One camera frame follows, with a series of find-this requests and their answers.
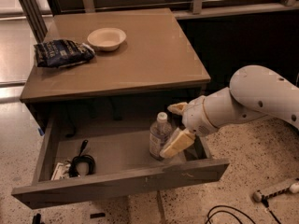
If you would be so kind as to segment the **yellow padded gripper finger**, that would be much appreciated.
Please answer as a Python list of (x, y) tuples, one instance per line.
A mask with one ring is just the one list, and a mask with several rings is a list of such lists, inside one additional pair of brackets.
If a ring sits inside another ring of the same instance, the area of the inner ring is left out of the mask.
[(167, 108), (167, 110), (173, 114), (182, 115), (186, 105), (186, 102), (172, 104)]
[(194, 143), (195, 134), (188, 129), (176, 128), (167, 143), (160, 151), (160, 156), (169, 159), (176, 156), (180, 151), (186, 149)]

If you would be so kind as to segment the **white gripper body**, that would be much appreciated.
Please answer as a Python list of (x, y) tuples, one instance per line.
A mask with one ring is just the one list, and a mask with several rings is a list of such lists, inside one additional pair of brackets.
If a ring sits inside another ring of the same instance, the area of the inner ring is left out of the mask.
[(205, 96), (190, 101), (182, 114), (182, 123), (185, 128), (201, 137), (208, 136), (218, 130), (207, 118), (204, 101)]

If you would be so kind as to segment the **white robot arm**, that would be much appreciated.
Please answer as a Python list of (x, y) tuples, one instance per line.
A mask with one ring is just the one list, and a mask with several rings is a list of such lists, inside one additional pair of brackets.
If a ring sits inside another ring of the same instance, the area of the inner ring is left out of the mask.
[(229, 124), (271, 116), (299, 128), (299, 89), (266, 67), (248, 65), (233, 74), (228, 87), (168, 110), (182, 116), (184, 128), (176, 129), (161, 150), (165, 159)]

